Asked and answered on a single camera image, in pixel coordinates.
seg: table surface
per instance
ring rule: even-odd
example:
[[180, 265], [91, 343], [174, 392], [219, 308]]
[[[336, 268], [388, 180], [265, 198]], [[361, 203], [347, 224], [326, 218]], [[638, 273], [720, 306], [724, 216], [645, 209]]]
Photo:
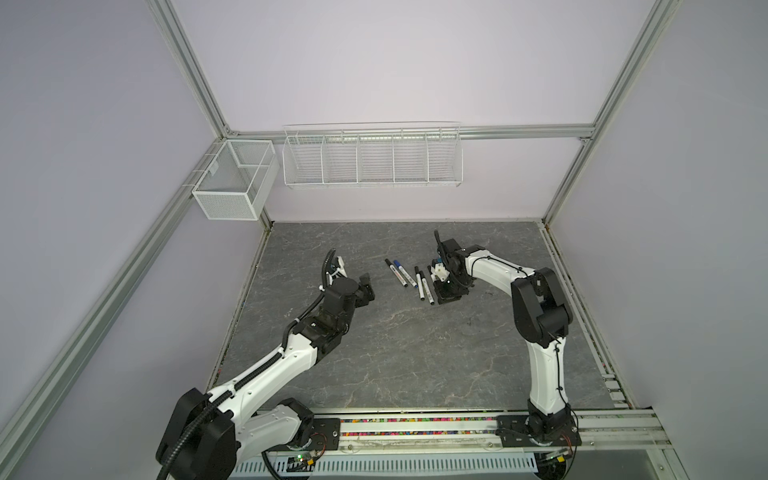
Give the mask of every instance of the table surface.
[[[457, 302], [429, 305], [403, 288], [384, 259], [411, 273], [437, 257], [443, 241], [474, 244], [522, 266], [553, 268], [533, 222], [276, 223], [218, 382], [239, 374], [279, 343], [285, 325], [317, 295], [330, 248], [352, 278], [368, 272], [376, 300], [357, 309], [349, 333], [325, 359], [265, 404], [295, 397], [317, 408], [527, 409], [528, 348], [515, 329], [511, 299], [476, 280]], [[565, 391], [576, 409], [610, 409], [581, 327], [572, 323], [564, 349]]]

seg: white wall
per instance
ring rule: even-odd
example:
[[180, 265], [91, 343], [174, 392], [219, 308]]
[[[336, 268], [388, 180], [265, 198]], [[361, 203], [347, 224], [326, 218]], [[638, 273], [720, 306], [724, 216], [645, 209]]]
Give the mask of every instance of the white wall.
[[224, 117], [591, 123], [653, 0], [176, 0]]
[[768, 4], [684, 2], [554, 221], [691, 478], [764, 478]]
[[0, 65], [3, 426], [213, 134], [140, 0], [4, 2]]
[[266, 208], [279, 221], [542, 218], [579, 144], [575, 138], [464, 141], [458, 187], [292, 190], [281, 171]]
[[205, 391], [260, 235], [193, 205], [15, 480], [155, 478], [170, 413]]

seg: mesh basket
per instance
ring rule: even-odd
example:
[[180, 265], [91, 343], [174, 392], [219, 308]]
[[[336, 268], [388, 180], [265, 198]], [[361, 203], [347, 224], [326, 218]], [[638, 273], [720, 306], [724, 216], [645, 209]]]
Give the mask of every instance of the mesh basket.
[[462, 182], [457, 124], [365, 131], [299, 131], [296, 127], [286, 127], [283, 150], [285, 181], [292, 188]]
[[258, 220], [280, 164], [268, 140], [227, 140], [192, 194], [211, 220]]

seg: marker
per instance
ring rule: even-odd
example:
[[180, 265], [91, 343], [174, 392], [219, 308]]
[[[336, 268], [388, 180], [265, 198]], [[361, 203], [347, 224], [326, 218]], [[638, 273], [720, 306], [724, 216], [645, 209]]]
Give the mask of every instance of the marker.
[[413, 288], [416, 288], [419, 286], [416, 283], [416, 281], [413, 278], [411, 278], [410, 275], [408, 275], [408, 272], [406, 272], [406, 269], [404, 269], [402, 265], [400, 265], [399, 261], [395, 260], [395, 266], [397, 267], [397, 270], [400, 270], [400, 273], [402, 273], [402, 275], [406, 278], [406, 280], [408, 280], [411, 283], [411, 285], [413, 285]]
[[422, 276], [422, 283], [424, 283], [424, 293], [426, 293], [427, 295], [427, 300], [429, 300], [429, 304], [435, 305], [435, 299], [432, 298], [432, 292], [429, 291], [429, 284], [427, 283], [427, 279], [424, 278], [424, 276]]
[[419, 298], [424, 300], [424, 284], [422, 283], [422, 274], [419, 273], [417, 266], [413, 267], [413, 273], [416, 274], [416, 283], [419, 284]]
[[385, 258], [384, 261], [387, 265], [389, 265], [389, 269], [392, 271], [392, 273], [395, 274], [397, 277], [397, 280], [400, 280], [400, 283], [402, 283], [403, 286], [408, 286], [408, 282], [406, 282], [406, 279], [402, 278], [402, 275], [400, 275], [400, 272], [397, 271], [394, 265], [392, 265], [392, 262], [389, 261], [389, 258]]

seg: robotic arm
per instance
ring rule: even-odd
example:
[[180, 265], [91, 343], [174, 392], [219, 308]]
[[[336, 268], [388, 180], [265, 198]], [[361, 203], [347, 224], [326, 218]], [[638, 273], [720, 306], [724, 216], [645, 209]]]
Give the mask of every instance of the robotic arm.
[[244, 459], [276, 445], [308, 446], [314, 415], [297, 400], [283, 400], [271, 412], [253, 415], [336, 348], [355, 308], [374, 300], [370, 276], [359, 282], [348, 278], [335, 252], [323, 261], [321, 294], [288, 324], [278, 347], [206, 395], [192, 389], [179, 399], [155, 454], [163, 465], [158, 479], [170, 473], [176, 480], [223, 480]]
[[438, 302], [459, 300], [475, 279], [485, 280], [511, 296], [515, 326], [528, 344], [528, 417], [522, 425], [500, 417], [502, 441], [506, 436], [510, 439], [506, 446], [519, 446], [512, 439], [525, 435], [539, 445], [557, 445], [568, 437], [566, 443], [579, 445], [563, 388], [563, 348], [573, 314], [555, 273], [516, 265], [479, 245], [461, 248], [453, 239], [442, 242], [437, 230], [435, 239], [439, 258], [432, 261], [432, 279]]

